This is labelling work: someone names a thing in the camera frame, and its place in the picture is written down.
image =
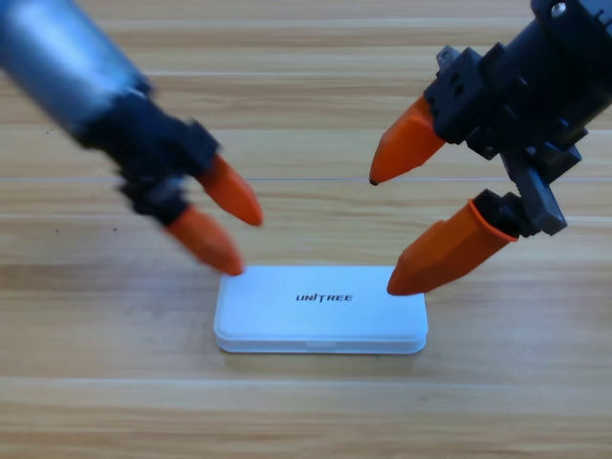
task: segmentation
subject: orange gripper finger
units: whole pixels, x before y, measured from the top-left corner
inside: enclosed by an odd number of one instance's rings
[[[370,183],[381,184],[423,165],[445,143],[433,130],[429,104],[421,96],[382,136],[370,168]]]
[[[463,277],[516,238],[489,225],[472,200],[447,221],[439,221],[400,256],[387,291],[391,295],[430,292]]]
[[[263,211],[252,188],[218,154],[212,169],[196,177],[204,191],[227,213],[253,226],[260,226]]]
[[[211,216],[188,206],[165,230],[202,263],[228,274],[243,272],[238,250],[226,230]]]

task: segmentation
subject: white box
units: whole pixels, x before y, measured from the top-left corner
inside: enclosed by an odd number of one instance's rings
[[[223,276],[214,333],[233,353],[413,354],[423,295],[392,296],[387,266],[250,266]]]

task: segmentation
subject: unitree logo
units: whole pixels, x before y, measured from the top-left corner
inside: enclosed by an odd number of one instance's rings
[[[353,301],[352,295],[298,295],[295,297],[295,301],[318,301],[322,303],[323,301]]]

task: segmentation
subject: silver cylinder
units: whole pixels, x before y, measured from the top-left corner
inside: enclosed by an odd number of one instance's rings
[[[72,0],[0,0],[0,67],[73,136],[149,86]]]

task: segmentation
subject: wooden table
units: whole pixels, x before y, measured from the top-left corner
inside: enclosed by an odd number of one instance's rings
[[[500,161],[465,146],[377,188],[383,131],[447,44],[485,52],[527,0],[81,0],[249,178],[265,228],[190,198],[250,264],[394,265]],[[554,186],[570,227],[500,252],[426,297],[405,358],[234,356],[219,277],[131,213],[98,153],[0,80],[0,456],[612,457],[612,117]]]

